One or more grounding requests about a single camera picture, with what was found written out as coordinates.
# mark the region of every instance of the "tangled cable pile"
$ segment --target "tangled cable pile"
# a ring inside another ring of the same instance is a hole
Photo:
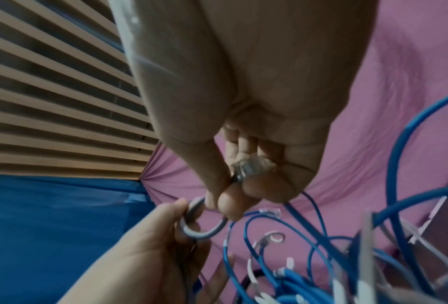
[[[400,157],[414,130],[429,116],[446,105],[448,105],[448,97],[425,109],[408,123],[398,137],[387,165],[385,185],[387,208],[378,213],[365,213],[363,215],[362,229],[355,237],[329,236],[317,204],[305,192],[303,192],[303,195],[309,199],[317,212],[321,231],[307,221],[290,203],[285,203],[284,207],[315,241],[312,241],[299,230],[281,220],[278,212],[267,210],[249,212],[245,215],[248,219],[244,226],[244,241],[251,253],[251,258],[248,260],[247,265],[248,275],[242,282],[239,282],[228,260],[228,242],[235,225],[235,222],[231,223],[223,245],[223,258],[230,279],[237,289],[234,302],[236,304],[242,302],[246,304],[445,303],[436,296],[436,291],[442,288],[448,291],[448,274],[435,282],[431,283],[428,281],[408,244],[405,230],[414,234],[447,267],[448,258],[423,239],[414,226],[401,220],[399,212],[431,199],[448,196],[448,186],[397,200],[397,173]],[[281,223],[311,245],[312,248],[307,259],[307,276],[294,272],[291,260],[288,261],[287,267],[276,270],[271,270],[266,265],[264,258],[266,247],[271,242],[283,242],[285,235],[281,232],[272,231],[252,245],[248,238],[248,227],[253,220],[258,218],[267,218]],[[383,222],[386,220],[390,220],[394,235],[383,225]],[[391,242],[399,247],[408,268],[382,250],[373,248],[373,231],[376,227],[383,229],[384,234],[390,238]],[[348,240],[350,245],[347,251],[341,252],[337,249],[332,244],[333,240]],[[325,249],[327,256],[321,251],[319,246]],[[319,288],[313,281],[311,259],[315,252],[328,268],[331,277],[330,288],[332,293]],[[412,289],[390,286],[386,282],[380,267],[375,264],[375,258],[400,271],[412,286]],[[252,259],[258,261],[259,269],[253,269]],[[273,286],[274,294],[263,292],[259,288],[257,277],[265,277]],[[257,291],[257,296],[251,297],[248,295],[247,288],[250,285]]]

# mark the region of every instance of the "pink cloth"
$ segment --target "pink cloth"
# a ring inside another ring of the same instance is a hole
[[[448,1],[382,0],[378,21],[364,63],[353,85],[349,105],[333,123],[322,165],[307,188],[316,199],[330,235],[353,236],[360,228],[361,211],[385,208],[386,164],[395,139],[404,125],[422,109],[448,95]],[[222,138],[217,137],[221,148]],[[195,174],[165,146],[159,145],[142,173],[141,181],[156,203],[179,197],[192,199],[205,193]],[[448,107],[426,121],[408,144],[398,174],[398,197],[448,184]],[[418,223],[435,202],[402,212]],[[319,222],[311,204],[299,197],[294,206],[314,225]],[[262,202],[260,207],[279,207]],[[283,212],[294,227],[299,225]],[[206,211],[200,219],[210,229],[220,215]],[[245,275],[249,252],[242,238],[245,221],[233,231],[229,247],[237,256],[234,267],[239,279]],[[304,270],[309,246],[299,237],[268,220],[257,220],[249,231],[252,239],[270,230],[287,234],[283,244],[270,246],[266,260],[271,267],[295,259]],[[222,257],[224,234],[213,238],[214,247],[203,274],[209,278]],[[388,246],[377,236],[378,247]],[[327,271],[313,260],[314,277],[324,282]],[[222,299],[235,293],[227,286]]]

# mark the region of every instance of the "wooden slatted panel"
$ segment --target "wooden slatted panel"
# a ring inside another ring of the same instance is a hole
[[[0,174],[139,177],[158,140],[109,13],[0,0]]]

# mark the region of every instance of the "hand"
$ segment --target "hand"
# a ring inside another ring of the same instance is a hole
[[[209,240],[193,243],[175,229],[188,203],[159,205],[97,260],[58,304],[185,304],[211,249]],[[196,223],[193,229],[199,230]],[[228,281],[221,262],[196,296],[196,304],[213,304]]]
[[[208,207],[236,220],[311,182],[377,0],[110,3],[153,127],[204,182]],[[225,160],[214,142],[220,129]],[[277,169],[230,185],[228,165],[253,153]]]

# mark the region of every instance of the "person's right hand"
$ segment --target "person's right hand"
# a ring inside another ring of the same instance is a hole
[[[286,202],[316,175],[345,107],[377,0],[111,0],[159,138],[239,219],[261,199]],[[214,136],[226,139],[225,160]],[[228,165],[277,164],[230,185]]]

